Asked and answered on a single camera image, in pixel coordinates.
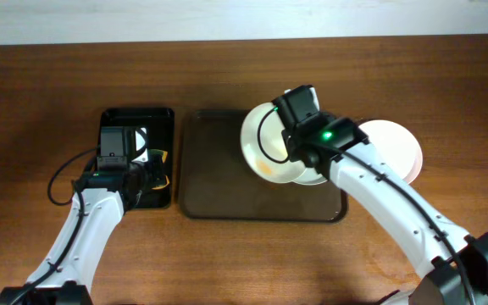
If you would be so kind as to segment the white plate with ketchup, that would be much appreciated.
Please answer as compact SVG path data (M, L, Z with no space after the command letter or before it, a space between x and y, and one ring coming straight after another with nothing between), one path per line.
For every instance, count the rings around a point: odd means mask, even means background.
M326 181L327 179L323 175L318 174L315 169L306 168L304 172L293 181L293 183L303 186L316 186L323 184Z

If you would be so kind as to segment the yellow green scrub sponge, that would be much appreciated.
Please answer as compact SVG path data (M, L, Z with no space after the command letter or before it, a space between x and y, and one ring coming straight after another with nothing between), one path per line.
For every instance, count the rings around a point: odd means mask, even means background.
M152 189L164 189L169 185L169 177L165 170L165 163L169 154L159 149L151 149L149 153L152 161Z

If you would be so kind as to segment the cream plate with ketchup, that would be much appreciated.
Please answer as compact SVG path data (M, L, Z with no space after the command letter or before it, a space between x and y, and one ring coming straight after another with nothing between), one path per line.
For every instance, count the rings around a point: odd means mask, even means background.
M262 179L276 184L293 182L306 170L301 161L280 163L288 157L284 129L273 103L253 108L241 125L241 151L248 166Z

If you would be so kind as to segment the pink plate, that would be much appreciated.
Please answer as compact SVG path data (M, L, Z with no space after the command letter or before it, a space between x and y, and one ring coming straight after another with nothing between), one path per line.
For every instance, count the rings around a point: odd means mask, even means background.
M408 184L421 172L423 152L417 138L398 123L374 119L359 125L386 164Z

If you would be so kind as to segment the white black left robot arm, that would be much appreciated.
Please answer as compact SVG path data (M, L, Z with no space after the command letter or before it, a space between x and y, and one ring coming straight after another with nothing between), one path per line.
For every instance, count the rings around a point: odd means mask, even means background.
M22 286L5 287L0 304L91 304L97 266L113 230L150 191L169 186L168 153L141 149L123 166L101 169L91 158L66 202L70 211L56 241Z

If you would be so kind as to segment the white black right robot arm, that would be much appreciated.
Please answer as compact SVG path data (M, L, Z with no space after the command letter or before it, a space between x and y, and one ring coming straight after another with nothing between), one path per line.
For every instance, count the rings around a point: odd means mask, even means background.
M359 202L402 249L419 284L383 304L488 304L488 232L475 238L433 208L382 160L350 119L283 118L291 158Z

